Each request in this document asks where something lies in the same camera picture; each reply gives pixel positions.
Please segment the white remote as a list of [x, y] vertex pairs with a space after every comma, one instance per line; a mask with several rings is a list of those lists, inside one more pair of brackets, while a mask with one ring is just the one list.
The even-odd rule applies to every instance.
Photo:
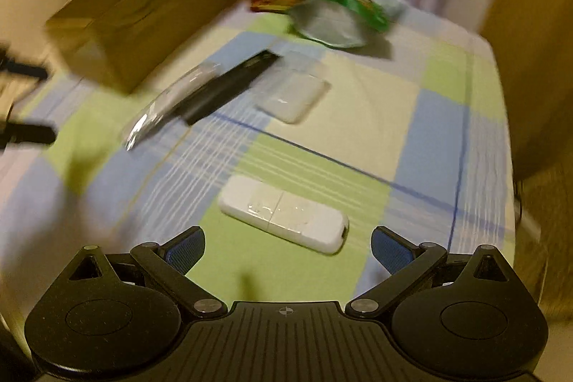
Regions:
[[171, 83], [124, 128], [122, 147], [130, 151], [156, 133], [174, 117], [186, 98], [217, 76], [220, 68], [217, 63], [202, 62]]

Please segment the white rounded plastic device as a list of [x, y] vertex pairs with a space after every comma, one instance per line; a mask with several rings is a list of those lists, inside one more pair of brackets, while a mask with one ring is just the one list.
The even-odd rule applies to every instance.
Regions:
[[338, 209], [241, 174], [228, 179], [217, 204], [232, 218], [325, 255], [341, 249], [350, 227]]

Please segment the brown cardboard box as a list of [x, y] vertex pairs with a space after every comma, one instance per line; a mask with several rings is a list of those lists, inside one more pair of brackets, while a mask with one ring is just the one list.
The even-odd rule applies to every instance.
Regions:
[[69, 0], [45, 32], [73, 74], [129, 93], [237, 1]]

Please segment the checkered tablecloth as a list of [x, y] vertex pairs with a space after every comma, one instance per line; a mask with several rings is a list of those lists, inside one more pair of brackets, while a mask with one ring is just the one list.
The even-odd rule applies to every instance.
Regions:
[[[175, 121], [126, 151], [120, 133], [192, 66], [229, 69], [272, 45], [319, 63], [329, 88], [285, 124], [243, 94], [193, 126]], [[193, 225], [206, 253], [191, 277], [226, 301], [349, 300], [384, 271], [370, 236], [386, 225], [413, 242], [515, 255], [507, 117], [490, 44], [409, 9], [371, 51], [352, 54], [288, 34], [282, 15], [238, 7], [123, 96], [58, 69], [22, 109], [56, 125], [50, 148], [1, 157], [1, 302], [26, 314], [77, 250], [123, 252]], [[337, 208], [341, 251], [325, 256], [224, 215], [233, 174]]]

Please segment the black remote control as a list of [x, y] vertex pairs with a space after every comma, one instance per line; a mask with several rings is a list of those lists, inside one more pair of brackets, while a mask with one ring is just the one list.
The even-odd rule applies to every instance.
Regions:
[[246, 91], [280, 58], [268, 49], [258, 52], [185, 98], [175, 115], [187, 126], [194, 125]]

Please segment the clear plastic tray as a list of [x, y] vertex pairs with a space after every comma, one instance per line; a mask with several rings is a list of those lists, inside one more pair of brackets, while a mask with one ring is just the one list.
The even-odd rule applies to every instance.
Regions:
[[251, 86], [255, 108], [286, 124], [298, 124], [329, 91], [318, 59], [289, 51]]

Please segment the green snack bag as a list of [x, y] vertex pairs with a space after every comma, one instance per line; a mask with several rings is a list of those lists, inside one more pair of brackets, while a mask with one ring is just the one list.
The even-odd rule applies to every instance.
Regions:
[[288, 9], [292, 28], [329, 48], [364, 48], [389, 32], [405, 0], [304, 0]]

